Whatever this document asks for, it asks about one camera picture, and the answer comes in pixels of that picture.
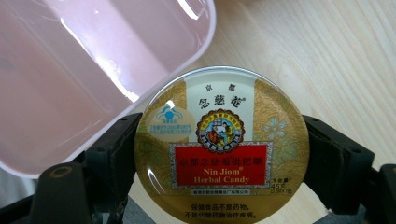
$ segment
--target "circular emblem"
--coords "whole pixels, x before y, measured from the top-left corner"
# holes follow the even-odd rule
[[[197,126],[198,142],[212,152],[229,152],[244,140],[244,122],[231,110],[211,110]]]

